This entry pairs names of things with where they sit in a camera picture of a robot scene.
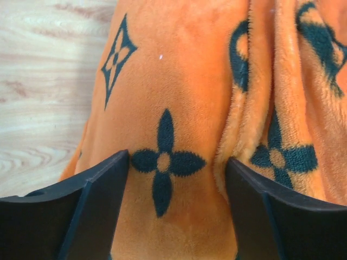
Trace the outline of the orange patterned pillowcase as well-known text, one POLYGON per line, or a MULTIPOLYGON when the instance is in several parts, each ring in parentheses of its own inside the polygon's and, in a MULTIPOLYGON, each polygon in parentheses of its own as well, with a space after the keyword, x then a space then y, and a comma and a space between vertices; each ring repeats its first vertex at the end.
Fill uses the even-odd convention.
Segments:
POLYGON ((230 157, 346 204, 346 1, 119 1, 62 179, 120 150, 112 259, 236 259, 230 157))

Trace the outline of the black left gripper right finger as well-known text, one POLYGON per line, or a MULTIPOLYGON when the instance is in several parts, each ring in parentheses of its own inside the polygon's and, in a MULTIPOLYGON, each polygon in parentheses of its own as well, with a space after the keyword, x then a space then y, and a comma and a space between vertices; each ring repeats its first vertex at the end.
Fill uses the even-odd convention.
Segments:
POLYGON ((233 158, 227 194, 241 259, 346 259, 346 206, 295 192, 233 158))

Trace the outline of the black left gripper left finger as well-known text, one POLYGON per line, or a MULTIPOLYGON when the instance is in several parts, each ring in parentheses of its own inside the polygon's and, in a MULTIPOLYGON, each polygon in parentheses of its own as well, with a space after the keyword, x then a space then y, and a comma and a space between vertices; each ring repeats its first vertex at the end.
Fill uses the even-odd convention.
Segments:
POLYGON ((26 196, 1 198, 1 259, 110 259, 128 152, 26 196))

